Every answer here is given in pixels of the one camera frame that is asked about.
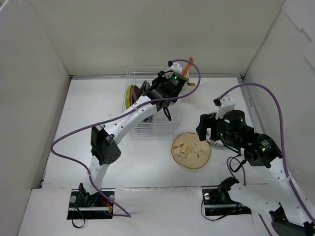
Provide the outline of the dark teal plate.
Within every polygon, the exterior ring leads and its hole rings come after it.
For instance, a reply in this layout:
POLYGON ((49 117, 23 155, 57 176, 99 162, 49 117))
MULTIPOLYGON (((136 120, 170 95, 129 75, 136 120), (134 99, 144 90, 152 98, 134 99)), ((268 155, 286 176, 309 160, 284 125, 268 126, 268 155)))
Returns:
MULTIPOLYGON (((143 82, 143 84, 142 84, 143 94, 145 93, 145 91, 146 91, 149 87, 150 87, 150 83, 149 83, 147 80, 145 80, 145 81, 143 82)), ((153 120, 153 116, 149 116, 149 117, 145 118, 143 121, 144 121, 144 122, 152 122, 152 120, 153 120)))

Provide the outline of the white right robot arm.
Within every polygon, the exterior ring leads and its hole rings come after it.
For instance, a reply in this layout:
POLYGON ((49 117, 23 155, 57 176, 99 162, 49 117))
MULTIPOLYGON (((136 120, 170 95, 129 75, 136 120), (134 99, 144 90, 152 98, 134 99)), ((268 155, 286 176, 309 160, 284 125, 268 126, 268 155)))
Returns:
POLYGON ((281 197, 277 201, 243 186, 235 177, 228 177, 218 185, 218 197, 224 202, 238 202, 271 219, 271 226, 280 236, 313 236, 315 234, 315 206, 299 187, 292 187, 295 180, 285 174, 284 155, 274 140, 255 132, 246 124, 241 110, 232 110, 221 118, 216 113, 202 114, 196 132, 201 141, 207 129, 211 139, 237 150, 243 160, 261 173, 281 197))

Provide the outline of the green polka dot plate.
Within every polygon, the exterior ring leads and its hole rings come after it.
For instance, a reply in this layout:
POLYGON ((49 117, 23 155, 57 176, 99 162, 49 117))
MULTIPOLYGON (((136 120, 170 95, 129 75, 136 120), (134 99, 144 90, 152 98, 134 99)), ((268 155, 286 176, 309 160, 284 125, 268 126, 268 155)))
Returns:
POLYGON ((129 85, 126 88, 126 93, 125 93, 125 108, 126 110, 130 107, 130 95, 131 95, 131 89, 133 85, 129 85))

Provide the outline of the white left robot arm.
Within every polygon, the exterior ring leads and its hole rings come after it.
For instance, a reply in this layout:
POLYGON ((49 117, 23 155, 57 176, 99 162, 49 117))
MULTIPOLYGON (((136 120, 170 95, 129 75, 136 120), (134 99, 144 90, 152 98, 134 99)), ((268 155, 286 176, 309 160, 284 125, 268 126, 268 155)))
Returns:
POLYGON ((158 101, 152 100, 179 96, 188 79, 178 72, 172 70, 166 74, 160 73, 150 86, 143 85, 143 92, 136 94, 136 101, 123 112, 125 115, 116 121, 105 125, 92 127, 91 131, 91 153, 92 159, 89 167, 90 174, 87 174, 83 183, 79 186, 81 201, 91 207, 98 201, 98 193, 95 186, 100 189, 106 171, 110 164, 117 161, 121 155, 118 144, 123 137, 136 125, 150 116, 155 115, 160 110, 167 110, 171 103, 176 103, 176 99, 158 101))

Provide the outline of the pink polka dot plate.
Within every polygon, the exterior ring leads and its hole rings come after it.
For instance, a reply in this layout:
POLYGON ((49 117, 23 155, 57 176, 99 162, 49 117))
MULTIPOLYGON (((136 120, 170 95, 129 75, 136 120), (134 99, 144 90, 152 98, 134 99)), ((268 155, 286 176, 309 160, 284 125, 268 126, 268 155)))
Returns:
POLYGON ((133 105, 138 100, 139 87, 133 85, 130 89, 130 104, 133 105))

